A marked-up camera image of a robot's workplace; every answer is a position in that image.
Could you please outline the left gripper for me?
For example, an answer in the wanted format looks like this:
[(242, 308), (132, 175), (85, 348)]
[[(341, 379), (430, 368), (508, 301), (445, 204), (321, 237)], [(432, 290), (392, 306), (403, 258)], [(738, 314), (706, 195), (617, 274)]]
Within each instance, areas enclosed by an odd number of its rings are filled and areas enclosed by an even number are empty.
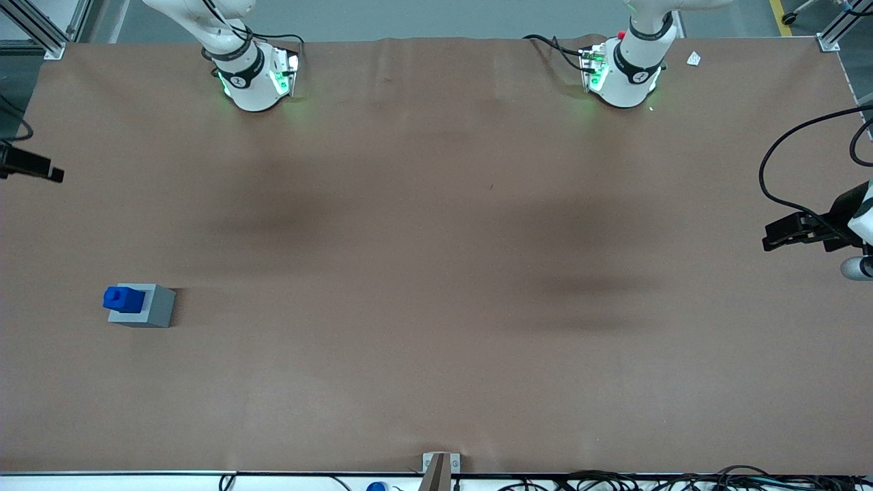
[(829, 227), (809, 213), (795, 212), (767, 225), (767, 236), (762, 239), (765, 252), (796, 243), (821, 243), (826, 252), (871, 245), (872, 190), (871, 181), (865, 181), (842, 193), (831, 206), (831, 223), (845, 239), (829, 233)]

